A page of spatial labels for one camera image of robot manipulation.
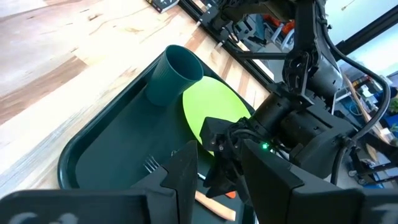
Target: cable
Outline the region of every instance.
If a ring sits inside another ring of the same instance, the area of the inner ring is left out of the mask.
[[[234,144],[232,143],[231,139],[231,131],[229,130],[229,128],[226,129],[226,143],[230,149],[234,148]]]
[[[337,185],[338,171],[340,169],[340,164],[343,162],[344,154],[348,148],[342,147],[337,151],[335,160],[333,161],[333,166],[331,167],[331,177],[330,183]]]
[[[232,135],[235,135],[235,134],[250,134],[250,135],[258,138],[259,140],[262,139],[260,134],[255,133],[254,131],[251,131],[251,130],[248,130],[248,129],[239,129],[239,130],[236,130],[236,131],[232,132]]]
[[[348,106],[349,112],[351,112],[353,115],[355,116],[361,116],[362,112],[360,112],[360,110],[358,109],[358,106],[356,106],[356,104],[354,102],[351,102]]]
[[[286,161],[289,161],[289,159],[283,154],[283,152],[279,149],[278,146],[274,146],[273,149],[281,156]]]
[[[370,129],[382,118],[383,114],[388,109],[388,106],[390,103],[391,91],[390,91],[390,88],[389,88],[389,85],[387,84],[387,82],[384,81],[380,76],[378,76],[376,73],[370,71],[366,67],[358,64],[357,62],[350,59],[349,57],[345,56],[343,53],[341,53],[336,48],[336,46],[333,44],[333,42],[331,41],[329,34],[328,34],[327,21],[326,21],[323,11],[321,10],[322,4],[321,4],[320,0],[316,0],[316,2],[318,4],[318,10],[320,11],[320,17],[322,20],[323,36],[325,37],[325,40],[326,40],[327,44],[329,45],[330,49],[332,51],[334,51],[341,59],[343,59],[345,62],[350,64],[352,67],[360,70],[361,72],[363,72],[363,73],[369,75],[371,78],[373,78],[373,80],[378,82],[382,86],[382,89],[383,89],[383,97],[381,100],[381,105],[380,105],[378,111],[376,112],[376,114],[352,137],[352,140],[345,147],[342,147],[337,152],[335,160],[333,161],[333,167],[332,167],[331,179],[330,179],[330,182],[332,184],[336,184],[337,177],[338,177],[338,170],[340,168],[340,164],[343,160],[346,150],[351,149],[355,145],[355,142],[360,137],[362,137],[364,134],[366,134],[368,131],[370,131]]]
[[[232,39],[232,41],[235,43],[235,44],[238,44],[239,43],[239,37],[238,37],[238,35],[236,35],[235,33],[232,33],[231,32],[231,30],[228,28],[228,27],[223,27],[224,29],[226,29],[226,31],[228,32],[228,34],[229,34],[229,36],[231,37],[231,39]]]
[[[234,35],[235,35],[235,37],[236,37],[236,39],[237,40],[239,40],[239,37],[238,37],[238,32],[236,31],[236,26],[235,26],[236,24],[233,24],[232,23],[232,31],[233,31],[233,33],[234,33]]]

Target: tray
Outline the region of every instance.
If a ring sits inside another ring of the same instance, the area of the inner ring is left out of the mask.
[[[128,189],[148,174],[143,163],[149,154],[161,164],[173,150],[189,140],[195,140],[185,119],[182,96],[170,106],[161,108],[152,105],[143,94],[158,60],[155,59],[65,146],[58,162],[61,189]],[[206,76],[227,85],[205,63],[200,62]],[[240,99],[253,113],[253,108]],[[200,173],[206,175],[212,161],[210,153],[203,148],[198,150]],[[203,182],[198,180],[198,190],[205,193],[202,185]],[[236,211],[235,223],[241,223],[243,216],[252,216],[247,212],[243,214],[244,206],[239,197],[230,199],[221,195],[215,200]],[[196,202],[192,223],[205,222],[232,223]]]

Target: lime green plate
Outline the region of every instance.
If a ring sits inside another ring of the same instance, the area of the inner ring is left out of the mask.
[[[200,130],[206,117],[231,122],[250,117],[248,109],[234,91],[210,77],[203,77],[185,90],[182,103],[189,127],[200,143]]]

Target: plastic cup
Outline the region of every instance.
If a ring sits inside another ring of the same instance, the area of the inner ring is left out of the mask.
[[[160,56],[145,94],[152,104],[167,106],[202,77],[203,67],[195,54],[185,47],[170,45]]]

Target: wooden surface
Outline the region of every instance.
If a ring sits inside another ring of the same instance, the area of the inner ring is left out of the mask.
[[[235,221],[236,212],[234,210],[218,203],[216,200],[206,197],[206,195],[200,193],[199,191],[195,192],[195,200],[200,202],[206,208],[210,209],[219,217],[228,221]]]
[[[0,4],[0,197],[54,189],[72,136],[170,44],[184,45],[257,108],[268,96],[179,6],[145,0]]]

